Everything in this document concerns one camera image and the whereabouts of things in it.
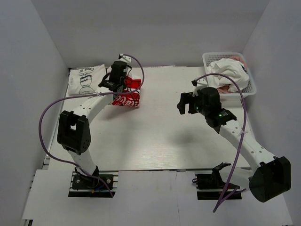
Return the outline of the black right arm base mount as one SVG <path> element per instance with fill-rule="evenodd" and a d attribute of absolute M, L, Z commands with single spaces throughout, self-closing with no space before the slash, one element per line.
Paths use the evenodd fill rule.
<path fill-rule="evenodd" d="M 192 184 L 197 189 L 197 199 L 199 201 L 215 201 L 218 200 L 222 194 L 225 186 L 225 180 L 220 175 L 220 170 L 230 166 L 230 163 L 221 163 L 214 167 L 210 173 L 198 173 L 192 179 Z"/>

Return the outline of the white t-shirt with red-black print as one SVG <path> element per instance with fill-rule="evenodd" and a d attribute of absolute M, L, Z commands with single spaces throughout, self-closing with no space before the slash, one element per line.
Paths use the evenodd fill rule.
<path fill-rule="evenodd" d="M 123 93 L 125 94 L 117 95 L 110 105 L 138 107 L 140 105 L 141 82 L 141 77 L 133 73 L 129 73 L 125 79 L 126 88 L 123 90 Z"/>

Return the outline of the white perforated plastic basket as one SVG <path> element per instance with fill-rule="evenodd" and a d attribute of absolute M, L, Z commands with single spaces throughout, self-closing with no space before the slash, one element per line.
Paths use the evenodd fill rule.
<path fill-rule="evenodd" d="M 246 60 L 238 52 L 208 52 L 202 55 L 204 70 L 207 77 L 199 83 L 206 82 L 210 87 L 217 88 L 224 100 L 240 98 L 256 94 L 256 86 Z"/>

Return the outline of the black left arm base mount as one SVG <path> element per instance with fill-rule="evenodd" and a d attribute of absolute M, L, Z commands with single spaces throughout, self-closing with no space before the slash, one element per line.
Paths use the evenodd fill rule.
<path fill-rule="evenodd" d="M 99 181 L 86 175 L 81 175 L 74 170 L 72 172 L 68 197 L 76 198 L 112 198 L 117 191 L 118 176 L 117 171 L 100 171 Z"/>

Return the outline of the folded white cartoon t-shirt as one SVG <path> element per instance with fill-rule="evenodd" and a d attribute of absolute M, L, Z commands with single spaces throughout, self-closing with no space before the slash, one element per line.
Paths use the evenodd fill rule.
<path fill-rule="evenodd" d="M 68 95 L 94 93 L 106 74 L 105 65 L 71 69 L 69 73 Z"/>

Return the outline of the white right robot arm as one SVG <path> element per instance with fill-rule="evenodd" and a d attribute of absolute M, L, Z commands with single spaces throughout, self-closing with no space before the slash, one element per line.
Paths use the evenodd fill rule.
<path fill-rule="evenodd" d="M 248 162 L 249 168 L 236 167 L 231 163 L 221 163 L 212 169 L 211 174 L 198 174 L 194 182 L 198 189 L 249 189 L 260 202 L 268 200 L 291 189 L 291 164 L 287 158 L 276 157 L 262 147 L 252 135 L 245 133 L 236 116 L 222 107 L 220 96 L 215 88 L 182 93 L 177 104 L 180 114 L 200 113 L 207 124 L 217 134 L 239 148 L 239 154 Z"/>

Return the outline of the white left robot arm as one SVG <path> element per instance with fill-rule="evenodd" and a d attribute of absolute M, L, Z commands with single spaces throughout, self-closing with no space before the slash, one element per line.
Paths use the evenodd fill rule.
<path fill-rule="evenodd" d="M 105 75 L 93 94 L 84 95 L 87 99 L 80 106 L 60 114 L 57 142 L 72 157 L 76 171 L 84 175 L 83 182 L 90 188 L 99 184 L 99 170 L 89 151 L 90 124 L 101 110 L 124 93 L 126 80 L 126 75 Z"/>

